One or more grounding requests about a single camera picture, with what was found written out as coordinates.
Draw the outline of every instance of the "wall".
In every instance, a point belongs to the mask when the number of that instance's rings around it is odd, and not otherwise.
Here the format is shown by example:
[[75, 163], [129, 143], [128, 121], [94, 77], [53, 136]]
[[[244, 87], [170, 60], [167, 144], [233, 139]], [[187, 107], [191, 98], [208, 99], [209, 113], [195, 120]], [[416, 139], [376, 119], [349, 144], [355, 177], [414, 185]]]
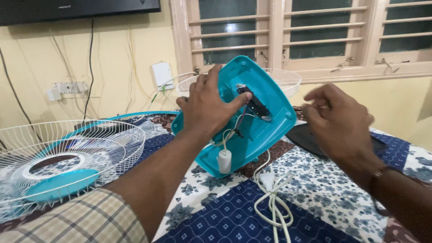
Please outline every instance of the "wall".
[[[95, 19], [92, 58], [95, 86], [89, 108], [93, 118], [126, 113], [130, 96], [134, 102], [128, 113], [144, 111], [149, 105], [150, 100], [141, 93], [136, 81], [130, 81], [128, 26], [135, 40], [137, 72], [147, 95], [152, 97], [156, 89], [151, 64], [167, 61], [173, 76], [177, 75], [168, 0], [161, 0], [161, 3], [161, 13]], [[67, 56], [74, 80], [89, 83], [90, 22], [90, 19], [78, 19], [0, 27], [0, 47], [9, 75], [34, 123], [82, 118], [71, 95], [60, 102], [50, 102], [46, 98], [45, 90], [51, 88], [52, 83], [69, 81], [50, 29]], [[291, 103], [301, 105], [302, 96], [318, 86], [301, 85], [299, 93], [290, 99]], [[344, 82], [337, 86], [369, 108], [376, 119], [373, 127], [432, 150], [430, 77]], [[175, 91], [167, 91], [167, 98], [155, 101], [151, 110], [176, 108], [176, 97]], [[78, 104], [83, 109], [84, 99], [79, 98]], [[0, 68], [0, 128], [25, 124], [27, 121]]]
[[[168, 0], [162, 0], [161, 4], [161, 13], [95, 18], [92, 51], [95, 81], [88, 111], [90, 117], [125, 114], [130, 96], [132, 105], [128, 113], [145, 111], [150, 104], [150, 99], [130, 78], [128, 28], [134, 36], [138, 77], [148, 96], [153, 97], [156, 89], [151, 64], [167, 61], [171, 64], [173, 77], [177, 75]], [[90, 26], [91, 19], [76, 19], [0, 27], [0, 47], [9, 76], [32, 122], [83, 118], [72, 95], [51, 102], [45, 91], [55, 82], [69, 82], [52, 35], [55, 35], [69, 63], [73, 79], [90, 84]], [[167, 98], [155, 101], [152, 110], [177, 107], [176, 92], [170, 90], [166, 93]], [[78, 97], [78, 104], [84, 110], [85, 99], [81, 95]], [[0, 128], [25, 124], [27, 121], [19, 110], [3, 68], [0, 68]]]
[[[375, 116], [372, 127], [432, 151], [432, 78], [406, 78], [336, 83], [365, 105]], [[304, 103], [303, 96], [320, 84], [301, 85], [290, 102]]]

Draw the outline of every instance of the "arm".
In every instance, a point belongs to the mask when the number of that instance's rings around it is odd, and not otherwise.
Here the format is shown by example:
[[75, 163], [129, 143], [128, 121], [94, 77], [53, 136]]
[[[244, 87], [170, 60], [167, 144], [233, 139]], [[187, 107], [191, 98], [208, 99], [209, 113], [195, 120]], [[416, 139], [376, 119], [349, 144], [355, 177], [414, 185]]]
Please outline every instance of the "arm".
[[305, 96], [312, 105], [303, 106], [320, 148], [357, 185], [379, 200], [421, 242], [432, 238], [432, 192], [397, 171], [385, 170], [374, 183], [372, 178], [385, 167], [372, 149], [369, 125], [373, 116], [365, 106], [334, 84]]
[[252, 97], [243, 93], [224, 103], [217, 87], [221, 67], [216, 65], [208, 75], [200, 75], [190, 86], [189, 98], [177, 99], [184, 113], [184, 129], [176, 138], [106, 188], [131, 206], [149, 239], [195, 157]]

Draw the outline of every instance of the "checkered shirt sleeve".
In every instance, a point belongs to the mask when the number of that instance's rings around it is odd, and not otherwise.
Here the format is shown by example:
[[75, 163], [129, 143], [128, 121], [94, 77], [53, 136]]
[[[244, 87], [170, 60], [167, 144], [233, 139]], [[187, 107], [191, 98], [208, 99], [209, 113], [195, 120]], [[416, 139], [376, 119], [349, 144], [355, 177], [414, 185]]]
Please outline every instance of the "checkered shirt sleeve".
[[121, 196], [98, 189], [40, 218], [0, 234], [1, 242], [148, 243], [138, 217]]

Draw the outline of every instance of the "white wire fan guard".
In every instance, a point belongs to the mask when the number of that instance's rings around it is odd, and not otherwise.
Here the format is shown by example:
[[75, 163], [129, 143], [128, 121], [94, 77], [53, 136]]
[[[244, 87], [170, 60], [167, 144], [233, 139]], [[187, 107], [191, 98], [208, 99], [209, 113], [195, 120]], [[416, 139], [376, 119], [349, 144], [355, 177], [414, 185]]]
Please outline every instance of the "white wire fan guard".
[[[0, 223], [101, 187], [130, 169], [141, 156], [145, 141], [141, 128], [120, 121], [86, 120], [93, 125], [75, 130], [81, 122], [0, 129]], [[96, 170], [95, 174], [40, 193], [27, 193], [58, 175], [90, 170]], [[33, 200], [38, 197], [49, 200]]]
[[[287, 98], [291, 98], [297, 93], [299, 90], [300, 83], [302, 82], [302, 78], [293, 72], [281, 70], [281, 69], [271, 69], [271, 68], [263, 68], [264, 71], [277, 83], [283, 93]], [[190, 77], [181, 81], [176, 87], [178, 96], [189, 97], [189, 86], [191, 83], [195, 83], [197, 81], [198, 76]]]

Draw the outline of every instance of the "hand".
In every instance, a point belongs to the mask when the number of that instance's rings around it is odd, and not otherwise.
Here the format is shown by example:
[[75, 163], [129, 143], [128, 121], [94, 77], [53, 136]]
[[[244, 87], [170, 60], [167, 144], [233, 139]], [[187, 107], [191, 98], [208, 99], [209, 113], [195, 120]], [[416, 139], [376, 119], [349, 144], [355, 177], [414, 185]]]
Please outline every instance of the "hand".
[[222, 65], [215, 65], [209, 74], [198, 76], [197, 82], [189, 88], [189, 98], [177, 98], [177, 104], [184, 114], [184, 131], [194, 131], [207, 141], [225, 127], [230, 118], [252, 98], [251, 93], [245, 92], [230, 103], [223, 102], [218, 90], [221, 68]]
[[368, 179], [384, 166], [374, 154], [369, 125], [374, 121], [360, 105], [334, 84], [311, 91], [303, 106], [303, 115], [322, 151], [363, 189]]

